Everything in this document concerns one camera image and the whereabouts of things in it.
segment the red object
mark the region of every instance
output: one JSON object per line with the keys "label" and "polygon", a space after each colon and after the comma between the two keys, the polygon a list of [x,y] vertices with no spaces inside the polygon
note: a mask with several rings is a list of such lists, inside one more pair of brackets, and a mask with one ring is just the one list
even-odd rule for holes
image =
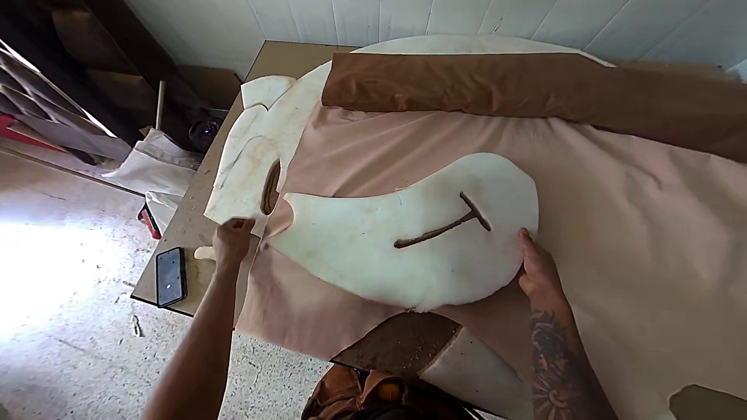
{"label": "red object", "polygon": [[155,220],[153,220],[153,216],[150,214],[147,204],[144,205],[140,210],[140,213],[137,214],[137,219],[143,222],[145,226],[148,226],[151,238],[161,239],[161,231],[158,230],[158,225],[155,224]]}
{"label": "red object", "polygon": [[12,115],[0,113],[0,136],[9,138],[11,140],[22,141],[23,143],[28,143],[32,146],[45,147],[47,149],[57,150],[58,152],[65,152],[64,149],[52,146],[47,143],[43,143],[36,139],[30,138],[27,135],[22,135],[21,133],[9,129],[8,127],[10,126],[10,124],[15,123],[16,121],[16,118],[14,118]]}

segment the concrete floor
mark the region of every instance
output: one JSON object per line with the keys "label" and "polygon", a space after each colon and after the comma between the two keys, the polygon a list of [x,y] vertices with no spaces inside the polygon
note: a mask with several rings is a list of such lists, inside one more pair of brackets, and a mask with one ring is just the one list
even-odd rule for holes
{"label": "concrete floor", "polygon": [[[129,298],[142,203],[0,151],[0,420],[140,415],[190,323]],[[329,366],[234,334],[221,418],[298,418]]]}

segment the white wall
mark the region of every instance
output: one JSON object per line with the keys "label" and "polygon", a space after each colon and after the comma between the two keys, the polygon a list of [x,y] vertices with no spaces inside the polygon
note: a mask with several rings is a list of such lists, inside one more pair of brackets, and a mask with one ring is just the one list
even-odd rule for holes
{"label": "white wall", "polygon": [[247,75],[264,35],[247,0],[125,0],[177,64]]}
{"label": "white wall", "polygon": [[180,64],[241,76],[264,39],[365,46],[423,34],[499,34],[613,60],[747,70],[747,0],[126,1]]}

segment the smartphone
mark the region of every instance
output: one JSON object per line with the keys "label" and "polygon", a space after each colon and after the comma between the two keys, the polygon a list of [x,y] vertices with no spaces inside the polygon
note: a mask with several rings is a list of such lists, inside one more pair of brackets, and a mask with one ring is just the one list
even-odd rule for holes
{"label": "smartphone", "polygon": [[155,257],[155,290],[159,308],[187,297],[184,248],[177,247]]}

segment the tattoo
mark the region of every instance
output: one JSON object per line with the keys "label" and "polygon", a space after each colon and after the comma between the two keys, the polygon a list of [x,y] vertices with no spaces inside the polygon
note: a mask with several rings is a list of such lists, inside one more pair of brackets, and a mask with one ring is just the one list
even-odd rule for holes
{"label": "tattoo", "polygon": [[590,419],[588,388],[578,358],[568,347],[566,328],[553,314],[534,311],[530,317],[535,379],[535,420]]}

